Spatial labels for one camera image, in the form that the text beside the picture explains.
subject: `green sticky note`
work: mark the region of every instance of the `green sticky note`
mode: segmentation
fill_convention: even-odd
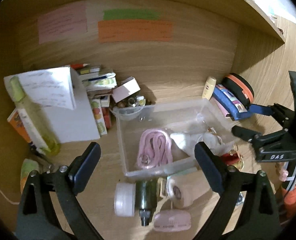
[[[149,9],[111,9],[104,11],[104,20],[159,20],[160,13]]]

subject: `green lid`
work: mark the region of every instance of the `green lid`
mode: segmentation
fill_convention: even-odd
[[[13,95],[13,100],[15,102],[20,101],[22,98],[26,96],[26,93],[24,92],[19,78],[17,76],[14,76],[10,79],[10,84],[12,87],[12,95]]]

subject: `white cable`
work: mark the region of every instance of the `white cable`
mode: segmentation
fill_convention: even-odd
[[[19,202],[13,202],[9,198],[7,198],[7,196],[1,191],[1,189],[0,189],[0,193],[6,199],[6,201],[8,201],[10,204],[12,204],[12,205],[19,205]]]

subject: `black and orange case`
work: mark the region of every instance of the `black and orange case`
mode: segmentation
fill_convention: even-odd
[[[236,73],[230,73],[222,80],[221,84],[227,88],[244,105],[246,109],[254,101],[254,91],[250,84]]]

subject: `pink cord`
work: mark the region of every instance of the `pink cord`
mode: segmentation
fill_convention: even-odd
[[[161,129],[147,129],[140,138],[137,165],[142,169],[172,163],[171,138]]]

